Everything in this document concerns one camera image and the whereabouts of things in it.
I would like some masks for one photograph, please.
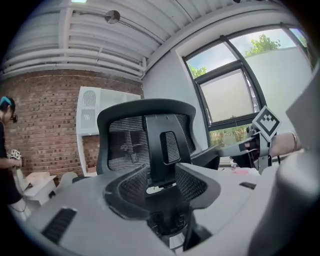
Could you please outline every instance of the hand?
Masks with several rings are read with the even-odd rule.
[[[22,159],[10,159],[12,167],[20,168],[22,166]]]

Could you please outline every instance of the gray surface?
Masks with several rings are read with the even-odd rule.
[[[272,195],[251,240],[250,256],[275,255],[301,225],[306,226],[307,216],[316,216],[312,209],[320,198],[319,170],[319,154],[307,150],[293,153],[279,165]]]
[[[264,213],[277,167],[265,169],[262,176],[235,175],[184,164],[221,184],[221,194],[207,209],[196,210],[196,221],[214,236],[184,255],[246,255],[252,234]],[[47,202],[28,224],[41,231],[61,207],[78,213],[61,239],[60,245],[79,255],[173,255],[145,221],[119,218],[103,200],[103,189],[110,176],[120,170],[83,179]],[[254,190],[239,186],[246,181],[257,184]]]
[[[147,226],[146,221],[125,220],[114,214],[103,199],[110,176],[120,170],[80,180],[34,212],[29,225],[42,231],[61,207],[77,210],[60,246],[79,255],[173,255]]]
[[[74,178],[78,177],[78,175],[73,171],[68,171],[62,175],[59,185],[55,189],[55,193],[59,194],[64,191],[67,187],[71,186]]]
[[[261,179],[259,175],[254,174],[234,174],[187,163],[182,165],[214,179],[221,186],[220,195],[213,204],[206,209],[194,211],[196,222],[206,227],[212,234],[216,234],[221,230],[237,214],[253,193],[252,189],[239,184],[242,182],[257,184]]]
[[[286,111],[303,148],[320,152],[320,61],[308,87]]]
[[[277,168],[278,166],[271,166],[264,170],[252,194],[222,230],[197,247],[188,250],[184,255],[247,255],[253,232],[265,211],[272,192]]]

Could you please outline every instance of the white chair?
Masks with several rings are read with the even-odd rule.
[[[78,175],[73,171],[68,171],[62,175],[59,185],[56,187],[55,193],[59,194],[65,188],[69,187],[72,184],[72,180],[78,177]]]

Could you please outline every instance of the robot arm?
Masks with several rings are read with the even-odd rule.
[[[246,129],[247,139],[219,150],[220,157],[249,155],[250,167],[255,167],[261,174],[268,167],[270,142],[281,122],[267,106],[264,106]]]

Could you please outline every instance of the office chair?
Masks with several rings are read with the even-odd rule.
[[[172,99],[143,99],[104,109],[97,118],[100,136],[97,174],[146,164],[149,184],[174,180],[177,162],[218,169],[219,146],[204,151],[195,140],[196,109]]]
[[[219,147],[201,152],[195,140],[195,114],[193,106],[181,101],[143,99],[111,106],[97,118],[97,174],[137,168],[131,178],[124,175],[106,187],[106,202],[123,218],[148,219],[149,227],[167,245],[169,237],[180,232],[187,235],[192,217],[190,202],[205,191],[212,195],[210,191],[219,188],[213,184],[207,189],[201,179],[177,172],[179,162],[216,169],[219,166]],[[146,193],[147,187],[155,186],[164,189]]]

